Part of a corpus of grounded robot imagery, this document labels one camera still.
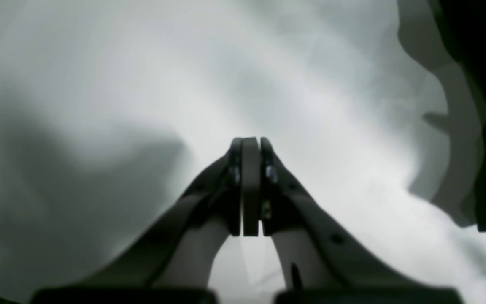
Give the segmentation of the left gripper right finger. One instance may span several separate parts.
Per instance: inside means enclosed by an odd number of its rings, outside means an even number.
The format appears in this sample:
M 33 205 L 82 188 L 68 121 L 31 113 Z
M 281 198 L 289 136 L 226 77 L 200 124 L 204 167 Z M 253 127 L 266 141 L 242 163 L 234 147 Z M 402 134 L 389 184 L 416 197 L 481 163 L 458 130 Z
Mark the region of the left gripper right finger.
M 288 289 L 345 293 L 422 292 L 430 287 L 389 267 L 323 210 L 260 140 L 262 226 L 272 238 Z

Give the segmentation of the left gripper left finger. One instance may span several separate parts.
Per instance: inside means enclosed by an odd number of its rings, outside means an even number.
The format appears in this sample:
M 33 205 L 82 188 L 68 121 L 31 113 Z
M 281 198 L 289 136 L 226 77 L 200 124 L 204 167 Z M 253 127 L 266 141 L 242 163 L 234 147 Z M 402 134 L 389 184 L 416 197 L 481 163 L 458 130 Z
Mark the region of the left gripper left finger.
M 237 137 L 137 242 L 78 286 L 206 289 L 227 238 L 258 236 L 259 221 L 259 143 Z

